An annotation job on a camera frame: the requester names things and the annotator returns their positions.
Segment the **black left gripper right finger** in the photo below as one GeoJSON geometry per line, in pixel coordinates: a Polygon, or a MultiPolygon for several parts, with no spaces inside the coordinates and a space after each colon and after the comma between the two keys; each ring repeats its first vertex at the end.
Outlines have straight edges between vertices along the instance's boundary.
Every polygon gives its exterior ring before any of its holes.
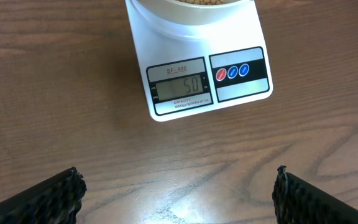
{"type": "Polygon", "coordinates": [[[272,200],[278,224],[358,224],[358,210],[286,171],[278,169],[272,200]]]}

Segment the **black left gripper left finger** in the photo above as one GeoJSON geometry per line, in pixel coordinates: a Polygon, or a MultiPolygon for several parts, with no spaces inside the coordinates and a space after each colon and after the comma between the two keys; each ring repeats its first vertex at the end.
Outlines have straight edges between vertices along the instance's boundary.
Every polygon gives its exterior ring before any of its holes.
{"type": "Polygon", "coordinates": [[[0,224],[76,224],[86,184],[76,167],[0,202],[0,224]]]}

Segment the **white digital kitchen scale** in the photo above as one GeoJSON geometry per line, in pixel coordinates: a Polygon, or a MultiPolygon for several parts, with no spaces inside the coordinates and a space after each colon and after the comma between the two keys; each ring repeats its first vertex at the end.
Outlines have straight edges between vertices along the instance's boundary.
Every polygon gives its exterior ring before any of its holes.
{"type": "Polygon", "coordinates": [[[161,19],[126,2],[151,117],[200,114],[268,98],[273,80],[255,2],[198,26],[161,19]]]}

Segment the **white ceramic bowl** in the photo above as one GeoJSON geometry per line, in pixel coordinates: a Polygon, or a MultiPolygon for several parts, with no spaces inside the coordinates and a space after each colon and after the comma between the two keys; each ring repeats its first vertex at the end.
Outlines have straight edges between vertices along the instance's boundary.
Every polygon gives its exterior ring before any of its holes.
{"type": "Polygon", "coordinates": [[[192,4],[175,0],[137,0],[131,1],[138,9],[177,24],[198,26],[214,23],[234,15],[253,1],[225,1],[218,5],[192,4]]]}

